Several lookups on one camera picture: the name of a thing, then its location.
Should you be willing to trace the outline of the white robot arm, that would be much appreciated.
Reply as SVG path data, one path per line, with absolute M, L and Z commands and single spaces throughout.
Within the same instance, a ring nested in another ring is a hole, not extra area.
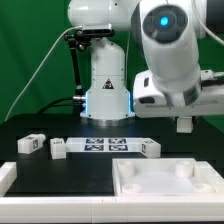
M 224 84 L 200 69 L 197 40 L 224 33 L 224 0 L 71 0 L 78 48 L 92 47 L 91 87 L 81 116 L 101 125 L 127 117 L 224 114 Z M 124 52 L 108 38 L 129 31 L 147 70 L 133 92 L 124 84 Z

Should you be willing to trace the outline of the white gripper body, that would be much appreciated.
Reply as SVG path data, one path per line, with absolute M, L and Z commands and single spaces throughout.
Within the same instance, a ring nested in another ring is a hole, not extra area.
M 224 78 L 202 70 L 202 89 L 196 100 L 186 104 L 183 96 L 169 96 L 153 83 L 150 70 L 138 73 L 133 87 L 133 108 L 140 118 L 224 115 Z

